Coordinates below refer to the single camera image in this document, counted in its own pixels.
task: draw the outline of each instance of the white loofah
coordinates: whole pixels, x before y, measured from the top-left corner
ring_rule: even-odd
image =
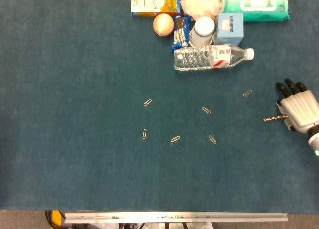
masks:
[[[217,15],[224,10],[222,0],[181,0],[180,4],[184,13],[194,20],[208,16],[215,21]]]

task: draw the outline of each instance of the gold paper clip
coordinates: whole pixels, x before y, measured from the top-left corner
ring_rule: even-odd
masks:
[[[147,101],[144,102],[143,106],[146,107],[146,106],[148,106],[148,104],[151,103],[151,102],[152,102],[152,99],[149,98]]]
[[[176,136],[175,138],[171,140],[171,142],[175,143],[176,141],[179,141],[179,140],[180,140],[180,136]]]
[[[217,141],[213,138],[213,136],[208,136],[208,138],[210,139],[210,141],[212,141],[213,144],[217,144]]]
[[[210,111],[210,109],[208,109],[208,108],[206,108],[206,107],[202,107],[201,108],[203,111],[205,111],[206,113],[208,113],[208,114],[210,114],[211,113],[211,111]]]
[[[271,121],[274,121],[274,120],[280,120],[280,119],[286,119],[286,118],[288,118],[287,115],[279,115],[279,116],[264,118],[264,122],[271,122]]]
[[[143,130],[142,139],[143,139],[143,140],[145,140],[145,139],[146,139],[146,128]]]
[[[243,93],[243,97],[247,97],[247,96],[251,95],[252,93],[253,93],[252,90],[248,90],[245,93]]]

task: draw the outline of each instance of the white container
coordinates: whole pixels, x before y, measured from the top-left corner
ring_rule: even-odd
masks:
[[[190,45],[193,47],[210,45],[213,41],[214,29],[215,24],[210,17],[200,17],[189,33]]]

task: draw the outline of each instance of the brown egg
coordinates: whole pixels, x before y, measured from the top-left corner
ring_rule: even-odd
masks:
[[[153,30],[159,36],[168,36],[174,30],[173,18],[166,14],[157,15],[153,21]]]

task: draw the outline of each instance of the plastic water bottle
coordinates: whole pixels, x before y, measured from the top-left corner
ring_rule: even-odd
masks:
[[[233,67],[244,60],[252,59],[252,48],[241,49],[230,44],[186,47],[174,52],[175,69],[178,71]]]

